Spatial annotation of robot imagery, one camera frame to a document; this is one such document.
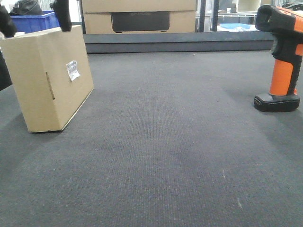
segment handheld scanner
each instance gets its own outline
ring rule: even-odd
[[[256,28],[274,35],[271,53],[276,62],[269,93],[275,96],[296,93],[303,56],[303,15],[263,5],[257,12]]]

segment cardboard box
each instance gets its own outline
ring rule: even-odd
[[[256,12],[261,6],[261,0],[238,0],[237,12]]]
[[[84,13],[85,29],[87,34],[116,34],[117,32],[127,33],[192,33],[195,32],[196,12],[195,11],[173,11],[169,13],[167,25],[160,26],[159,30],[133,30],[114,31],[112,13]]]
[[[94,87],[81,26],[65,33],[59,27],[28,33],[0,44],[28,131],[63,130]]]
[[[85,13],[195,11],[196,0],[82,0]]]

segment black bag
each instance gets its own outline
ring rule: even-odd
[[[15,3],[15,6],[9,13],[11,16],[16,15],[32,15],[40,16],[43,15],[43,11],[39,6],[38,0],[19,0]]]

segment stacked cardboard boxes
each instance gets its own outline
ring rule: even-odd
[[[83,0],[87,34],[195,31],[196,0]]]

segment black platform edge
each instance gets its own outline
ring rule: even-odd
[[[270,50],[273,36],[265,32],[178,34],[84,34],[87,53],[203,52]]]

